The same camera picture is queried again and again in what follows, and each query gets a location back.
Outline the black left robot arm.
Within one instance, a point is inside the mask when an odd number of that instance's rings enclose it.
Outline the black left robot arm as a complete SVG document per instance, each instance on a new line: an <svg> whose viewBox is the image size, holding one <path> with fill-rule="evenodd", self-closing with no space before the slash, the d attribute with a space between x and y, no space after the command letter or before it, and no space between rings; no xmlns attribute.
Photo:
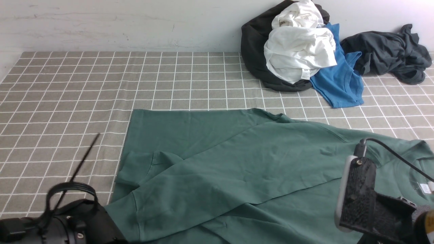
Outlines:
<svg viewBox="0 0 434 244"><path fill-rule="evenodd" d="M95 136L71 179L51 187L45 208L37 218L7 218L0 222L2 244L127 244L128 241L99 203L96 190L75 181L79 170L99 138ZM61 206L65 194L78 191L93 196Z"/></svg>

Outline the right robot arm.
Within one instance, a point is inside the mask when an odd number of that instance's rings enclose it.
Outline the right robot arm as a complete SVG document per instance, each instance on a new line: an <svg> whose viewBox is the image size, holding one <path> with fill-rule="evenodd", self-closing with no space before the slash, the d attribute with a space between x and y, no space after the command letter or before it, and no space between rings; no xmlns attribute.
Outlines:
<svg viewBox="0 0 434 244"><path fill-rule="evenodd" d="M359 232L360 244L432 244L433 209L375 191L376 166L349 156L334 214L341 232Z"/></svg>

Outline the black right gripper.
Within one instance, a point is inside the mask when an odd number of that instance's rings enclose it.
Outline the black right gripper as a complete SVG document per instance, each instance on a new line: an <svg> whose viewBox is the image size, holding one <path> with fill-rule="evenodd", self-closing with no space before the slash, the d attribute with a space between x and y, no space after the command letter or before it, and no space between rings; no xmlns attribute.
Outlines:
<svg viewBox="0 0 434 244"><path fill-rule="evenodd" d="M416 244L414 224L422 214L403 197L375 191L376 165L366 157L351 162L340 226L359 232L360 244Z"/></svg>

